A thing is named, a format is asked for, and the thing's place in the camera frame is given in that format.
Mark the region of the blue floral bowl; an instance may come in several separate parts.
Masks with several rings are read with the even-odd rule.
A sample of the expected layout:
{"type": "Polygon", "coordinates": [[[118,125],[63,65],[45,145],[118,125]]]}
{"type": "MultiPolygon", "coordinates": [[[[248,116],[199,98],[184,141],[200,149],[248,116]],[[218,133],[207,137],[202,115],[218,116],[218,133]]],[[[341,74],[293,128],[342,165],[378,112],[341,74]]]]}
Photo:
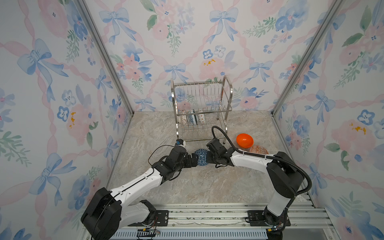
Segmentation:
{"type": "Polygon", "coordinates": [[[191,126],[197,126],[198,125],[198,118],[197,115],[195,114],[194,110],[191,110],[188,112],[189,114],[187,115],[187,119],[190,123],[191,126]]]}

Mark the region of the red geometric pattern bowl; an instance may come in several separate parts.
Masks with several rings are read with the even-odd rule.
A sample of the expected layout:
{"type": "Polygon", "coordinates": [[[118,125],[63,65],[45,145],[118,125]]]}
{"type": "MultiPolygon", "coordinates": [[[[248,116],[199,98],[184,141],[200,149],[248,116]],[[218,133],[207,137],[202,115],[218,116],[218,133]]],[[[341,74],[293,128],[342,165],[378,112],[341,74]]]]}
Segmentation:
{"type": "Polygon", "coordinates": [[[249,152],[255,153],[255,154],[260,154],[260,155],[268,155],[269,152],[266,148],[260,146],[260,145],[253,145],[250,149],[249,152]]]}

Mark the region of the blue geometric pattern bowl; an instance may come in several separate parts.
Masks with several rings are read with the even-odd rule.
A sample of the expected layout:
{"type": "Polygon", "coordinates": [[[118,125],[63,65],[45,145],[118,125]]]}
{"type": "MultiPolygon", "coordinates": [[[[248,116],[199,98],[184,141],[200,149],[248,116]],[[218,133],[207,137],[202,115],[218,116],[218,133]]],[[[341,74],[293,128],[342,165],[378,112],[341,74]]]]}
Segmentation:
{"type": "Polygon", "coordinates": [[[207,158],[208,158],[208,151],[205,149],[198,149],[194,152],[196,155],[198,161],[198,166],[206,166],[208,164],[207,158]]]}

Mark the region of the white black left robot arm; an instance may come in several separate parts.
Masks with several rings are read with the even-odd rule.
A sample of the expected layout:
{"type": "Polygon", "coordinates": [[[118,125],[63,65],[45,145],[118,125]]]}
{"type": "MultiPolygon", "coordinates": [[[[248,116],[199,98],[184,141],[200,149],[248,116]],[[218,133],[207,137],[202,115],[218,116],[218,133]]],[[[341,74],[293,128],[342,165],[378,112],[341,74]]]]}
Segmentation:
{"type": "Polygon", "coordinates": [[[176,179],[182,169],[197,167],[198,159],[196,154],[188,154],[184,145],[176,144],[167,156],[136,179],[112,190],[99,189],[81,217],[91,238],[108,240],[118,229],[132,224],[154,226],[156,208],[148,200],[133,202],[149,190],[176,179]]]}

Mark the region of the maroon white pattern bowl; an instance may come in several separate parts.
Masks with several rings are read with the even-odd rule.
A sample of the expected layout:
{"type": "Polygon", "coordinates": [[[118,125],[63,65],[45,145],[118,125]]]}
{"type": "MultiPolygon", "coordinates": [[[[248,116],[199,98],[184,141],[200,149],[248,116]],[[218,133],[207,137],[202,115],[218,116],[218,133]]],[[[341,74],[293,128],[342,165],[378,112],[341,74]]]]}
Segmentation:
{"type": "Polygon", "coordinates": [[[182,122],[183,126],[188,126],[188,124],[189,124],[188,117],[187,117],[186,113],[187,112],[183,112],[181,115],[181,122],[182,122]]]}

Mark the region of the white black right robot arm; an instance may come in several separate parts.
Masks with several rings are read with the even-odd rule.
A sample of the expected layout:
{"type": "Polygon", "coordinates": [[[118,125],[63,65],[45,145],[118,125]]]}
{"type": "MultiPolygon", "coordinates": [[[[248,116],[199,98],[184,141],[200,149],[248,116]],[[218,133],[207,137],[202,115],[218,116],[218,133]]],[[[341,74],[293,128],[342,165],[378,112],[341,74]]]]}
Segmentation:
{"type": "Polygon", "coordinates": [[[303,193],[299,188],[308,179],[284,152],[275,155],[262,155],[246,152],[238,148],[226,148],[218,139],[211,140],[207,147],[207,162],[215,167],[244,167],[266,173],[274,187],[274,194],[265,207],[261,220],[273,229],[282,229],[287,222],[288,208],[296,196],[303,193]]]}

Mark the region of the orange plastic bowl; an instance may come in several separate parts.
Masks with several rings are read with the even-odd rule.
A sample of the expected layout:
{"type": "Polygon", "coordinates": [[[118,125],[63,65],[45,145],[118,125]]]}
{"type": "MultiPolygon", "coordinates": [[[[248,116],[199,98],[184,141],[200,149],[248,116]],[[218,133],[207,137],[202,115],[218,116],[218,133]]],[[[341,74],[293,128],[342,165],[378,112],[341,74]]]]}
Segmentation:
{"type": "Polygon", "coordinates": [[[236,137],[238,146],[242,149],[249,149],[254,145],[254,139],[248,134],[239,134],[236,137]]]}

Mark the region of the green pattern bowl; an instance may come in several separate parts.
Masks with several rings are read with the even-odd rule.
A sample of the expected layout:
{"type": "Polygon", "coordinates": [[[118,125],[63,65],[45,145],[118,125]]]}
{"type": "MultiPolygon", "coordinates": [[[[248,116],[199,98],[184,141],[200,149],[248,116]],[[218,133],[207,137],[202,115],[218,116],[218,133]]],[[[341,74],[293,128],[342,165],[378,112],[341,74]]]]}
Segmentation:
{"type": "Polygon", "coordinates": [[[198,113],[198,120],[200,124],[206,124],[206,117],[203,113],[198,113]]]}

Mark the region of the steel wire dish rack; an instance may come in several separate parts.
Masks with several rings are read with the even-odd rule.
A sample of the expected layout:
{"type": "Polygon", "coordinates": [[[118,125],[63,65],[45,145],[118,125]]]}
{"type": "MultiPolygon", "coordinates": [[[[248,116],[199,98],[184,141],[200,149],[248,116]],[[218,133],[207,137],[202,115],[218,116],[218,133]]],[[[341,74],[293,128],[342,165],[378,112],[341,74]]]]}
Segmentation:
{"type": "Polygon", "coordinates": [[[226,75],[221,79],[213,78],[205,82],[176,84],[171,80],[171,102],[173,105],[176,125],[176,136],[185,141],[206,141],[213,138],[212,127],[218,126],[225,133],[228,132],[228,115],[232,111],[234,88],[226,75]],[[206,124],[197,126],[183,126],[181,115],[183,112],[194,110],[203,113],[206,124]]]}

